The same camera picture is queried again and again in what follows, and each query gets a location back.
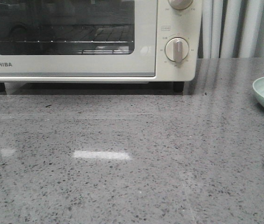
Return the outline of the lower cream timer knob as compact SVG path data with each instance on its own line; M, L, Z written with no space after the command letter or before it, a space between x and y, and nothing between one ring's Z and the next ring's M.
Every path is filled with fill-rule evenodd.
M188 52L189 44L181 37L172 38L165 46L167 58L175 63L181 63L187 57Z

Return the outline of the pale grey curtain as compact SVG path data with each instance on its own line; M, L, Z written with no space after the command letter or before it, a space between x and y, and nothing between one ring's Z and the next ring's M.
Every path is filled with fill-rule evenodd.
M198 57L264 57L264 0L204 0Z

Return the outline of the glass oven door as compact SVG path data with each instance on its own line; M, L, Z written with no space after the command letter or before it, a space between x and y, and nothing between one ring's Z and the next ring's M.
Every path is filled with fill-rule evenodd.
M129 55L0 55L0 77L135 77L155 73L155 0L0 0L0 36L16 25L132 25Z

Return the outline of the upper cream temperature knob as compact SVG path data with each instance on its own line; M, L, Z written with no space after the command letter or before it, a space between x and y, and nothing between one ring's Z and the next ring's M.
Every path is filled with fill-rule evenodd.
M188 8L193 0L168 0L170 6L176 10L184 10Z

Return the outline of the cream Toshiba toaster oven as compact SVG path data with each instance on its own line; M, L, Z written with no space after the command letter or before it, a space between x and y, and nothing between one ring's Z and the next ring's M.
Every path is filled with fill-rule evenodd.
M202 1L193 0L184 10L172 8L168 0L157 0L156 56L153 76L135 77L0 77L0 92L6 82L25 83L150 83L172 82L175 91L182 91L184 83L195 77ZM189 44L187 57L181 63L170 61L165 54L165 46L172 38L181 37Z

